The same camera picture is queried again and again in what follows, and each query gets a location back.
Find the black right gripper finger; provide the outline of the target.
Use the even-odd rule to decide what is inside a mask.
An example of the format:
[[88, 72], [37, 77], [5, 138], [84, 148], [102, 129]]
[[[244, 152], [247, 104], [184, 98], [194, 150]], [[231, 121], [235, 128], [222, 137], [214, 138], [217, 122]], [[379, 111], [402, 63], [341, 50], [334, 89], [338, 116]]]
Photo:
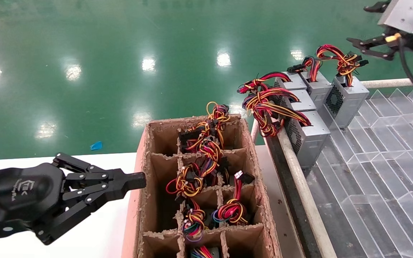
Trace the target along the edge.
[[391, 1], [378, 1], [373, 5], [367, 5], [363, 8], [368, 13], [383, 13]]
[[[399, 39], [401, 34], [381, 35], [372, 39], [360, 40], [354, 38], [346, 38], [353, 47], [359, 49], [362, 54], [372, 57], [381, 58], [387, 61], [394, 59], [395, 54], [399, 51]], [[388, 51], [375, 51], [374, 48], [379, 46], [386, 46]]]

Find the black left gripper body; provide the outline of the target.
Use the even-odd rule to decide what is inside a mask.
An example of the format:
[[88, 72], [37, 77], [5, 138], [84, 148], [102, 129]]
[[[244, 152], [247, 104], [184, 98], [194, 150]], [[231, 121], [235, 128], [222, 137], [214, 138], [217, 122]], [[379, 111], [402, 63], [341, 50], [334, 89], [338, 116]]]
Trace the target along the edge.
[[57, 210], [64, 179], [50, 163], [0, 169], [0, 238], [31, 231]]

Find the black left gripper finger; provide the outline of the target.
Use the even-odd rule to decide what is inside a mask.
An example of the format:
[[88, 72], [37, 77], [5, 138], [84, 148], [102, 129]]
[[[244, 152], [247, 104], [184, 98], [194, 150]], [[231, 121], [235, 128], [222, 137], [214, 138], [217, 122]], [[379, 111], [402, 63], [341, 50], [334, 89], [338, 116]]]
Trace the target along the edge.
[[59, 201], [47, 210], [33, 224], [33, 232], [44, 244], [50, 245], [92, 213], [98, 211], [104, 204], [123, 199], [128, 192], [126, 183], [102, 183], [99, 190], [63, 201]]
[[103, 169], [65, 153], [58, 153], [52, 165], [70, 171], [65, 184], [72, 189], [86, 189], [97, 186], [98, 189], [109, 185], [117, 190], [134, 190], [146, 187], [146, 175], [143, 172], [126, 174], [122, 169]]

